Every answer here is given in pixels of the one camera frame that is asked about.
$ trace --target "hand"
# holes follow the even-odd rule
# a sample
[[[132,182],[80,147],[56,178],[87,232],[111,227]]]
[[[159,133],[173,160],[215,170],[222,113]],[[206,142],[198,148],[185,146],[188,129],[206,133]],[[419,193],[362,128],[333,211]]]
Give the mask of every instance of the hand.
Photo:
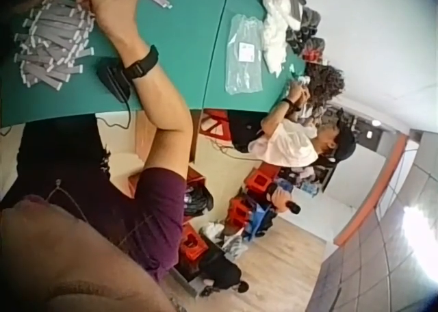
[[[99,27],[117,49],[138,40],[136,10],[138,0],[76,0],[96,14]]]
[[[309,100],[310,94],[309,90],[306,87],[301,86],[298,82],[294,81],[291,83],[289,88],[289,94],[287,98],[292,103],[297,103],[301,99],[301,96],[305,95],[306,101]]]
[[[289,200],[291,200],[291,194],[281,187],[277,187],[271,197],[271,203],[279,213],[289,210],[286,206]]]
[[[297,106],[304,107],[304,105],[307,103],[307,101],[310,99],[310,92],[307,87],[302,88],[302,94],[298,101],[296,102]]]

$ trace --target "watch strap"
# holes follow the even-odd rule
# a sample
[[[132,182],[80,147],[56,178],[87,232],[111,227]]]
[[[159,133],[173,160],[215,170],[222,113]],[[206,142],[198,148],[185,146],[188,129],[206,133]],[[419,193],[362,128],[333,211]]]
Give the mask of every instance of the watch strap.
[[[295,105],[292,101],[290,101],[288,98],[284,98],[281,100],[282,102],[286,102],[289,105],[289,109],[287,110],[288,112],[294,110]]]
[[[123,70],[125,77],[132,81],[135,78],[145,76],[158,63],[158,50],[155,45],[151,45],[149,53],[141,60],[134,62]]]

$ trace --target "green cutting mat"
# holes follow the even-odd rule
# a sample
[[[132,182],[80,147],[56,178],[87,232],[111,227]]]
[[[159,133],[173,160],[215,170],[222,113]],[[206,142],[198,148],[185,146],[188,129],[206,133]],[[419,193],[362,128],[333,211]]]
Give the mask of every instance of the green cutting mat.
[[[301,75],[304,72],[305,63],[294,55],[288,47],[287,61],[284,63],[284,69],[279,78],[268,72],[266,64],[262,60],[263,91],[234,95],[227,93],[225,91],[227,40],[231,19],[236,14],[255,16],[260,20],[264,20],[266,11],[259,0],[227,0],[207,82],[204,108],[268,112],[282,94],[287,79],[291,77],[288,71],[290,64],[294,65],[296,74]]]
[[[137,21],[141,36],[159,51],[160,63],[192,109],[203,105],[211,55],[225,0],[171,0],[173,8],[163,9],[150,0],[140,0]],[[22,19],[16,19],[20,27]],[[90,36],[96,56],[114,56],[111,44],[99,29]],[[60,116],[125,110],[94,74],[97,57],[77,61],[85,73],[73,75],[59,92],[40,83],[23,85],[18,64],[12,60],[0,68],[1,125],[4,127]],[[130,100],[132,110],[140,109]]]

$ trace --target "maroon shirt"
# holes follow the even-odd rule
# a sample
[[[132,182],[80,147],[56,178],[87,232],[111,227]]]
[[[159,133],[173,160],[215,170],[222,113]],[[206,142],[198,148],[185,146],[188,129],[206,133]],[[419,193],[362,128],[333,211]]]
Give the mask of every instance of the maroon shirt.
[[[60,166],[19,176],[0,208],[41,196],[90,223],[159,281],[178,261],[184,192],[185,180],[163,168],[144,170],[132,199],[98,169]]]

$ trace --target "cable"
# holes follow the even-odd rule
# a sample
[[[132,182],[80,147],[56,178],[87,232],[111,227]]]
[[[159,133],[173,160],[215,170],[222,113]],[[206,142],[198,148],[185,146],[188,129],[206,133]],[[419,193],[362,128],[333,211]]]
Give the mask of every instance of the cable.
[[[5,137],[7,134],[9,134],[9,133],[11,132],[11,130],[12,130],[12,126],[9,127],[9,129],[6,131],[6,133],[2,133],[2,132],[0,132],[0,135],[3,136],[3,137]]]
[[[242,158],[242,157],[236,157],[236,156],[232,156],[229,153],[227,153],[227,151],[229,149],[234,150],[234,147],[232,146],[224,146],[223,144],[218,143],[218,141],[216,139],[209,139],[211,142],[211,145],[213,146],[214,150],[220,151],[222,154],[233,158],[233,159],[237,159],[237,160],[247,160],[247,161],[259,161],[259,159],[254,159],[254,158]]]
[[[108,127],[120,127],[121,129],[129,129],[129,125],[131,125],[131,108],[129,108],[129,103],[128,100],[125,98],[125,96],[123,94],[121,94],[121,96],[123,97],[123,101],[125,102],[126,108],[128,110],[128,123],[126,126],[120,125],[120,124],[108,124],[108,122],[106,121],[106,119],[102,118],[102,117],[96,117],[96,119],[102,120],[105,125],[107,125]]]

